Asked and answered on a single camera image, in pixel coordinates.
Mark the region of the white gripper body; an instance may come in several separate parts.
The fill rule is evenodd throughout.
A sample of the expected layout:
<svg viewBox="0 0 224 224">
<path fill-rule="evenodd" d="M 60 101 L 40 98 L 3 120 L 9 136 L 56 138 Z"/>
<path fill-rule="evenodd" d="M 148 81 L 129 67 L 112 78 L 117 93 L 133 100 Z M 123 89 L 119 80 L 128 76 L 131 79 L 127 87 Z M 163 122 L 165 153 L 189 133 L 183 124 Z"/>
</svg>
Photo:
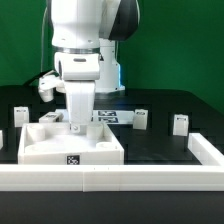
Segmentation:
<svg viewBox="0 0 224 224">
<path fill-rule="evenodd" d="M 90 81 L 100 77 L 98 54 L 69 54 L 56 52 L 55 70 L 64 81 Z"/>
</svg>

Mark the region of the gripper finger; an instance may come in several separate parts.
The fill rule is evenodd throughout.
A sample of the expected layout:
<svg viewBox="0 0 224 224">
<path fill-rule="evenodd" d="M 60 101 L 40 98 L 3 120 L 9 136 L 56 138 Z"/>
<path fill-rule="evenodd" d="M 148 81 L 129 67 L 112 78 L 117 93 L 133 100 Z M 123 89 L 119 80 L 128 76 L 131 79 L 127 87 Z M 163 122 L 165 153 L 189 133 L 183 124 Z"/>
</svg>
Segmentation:
<svg viewBox="0 0 224 224">
<path fill-rule="evenodd" d="M 94 107 L 94 81 L 65 81 L 66 106 L 70 130 L 84 133 L 90 123 Z"/>
</svg>

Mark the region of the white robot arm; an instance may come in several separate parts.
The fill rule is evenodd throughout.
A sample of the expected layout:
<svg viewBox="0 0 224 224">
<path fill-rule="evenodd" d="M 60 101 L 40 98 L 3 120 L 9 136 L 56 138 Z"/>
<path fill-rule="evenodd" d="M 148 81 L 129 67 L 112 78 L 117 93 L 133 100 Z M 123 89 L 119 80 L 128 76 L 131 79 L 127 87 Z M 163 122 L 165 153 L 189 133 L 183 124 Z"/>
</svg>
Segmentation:
<svg viewBox="0 0 224 224">
<path fill-rule="evenodd" d="M 100 41 L 125 41 L 137 30 L 137 0 L 47 0 L 53 25 L 54 67 L 66 94 L 70 130 L 91 122 Z"/>
</svg>

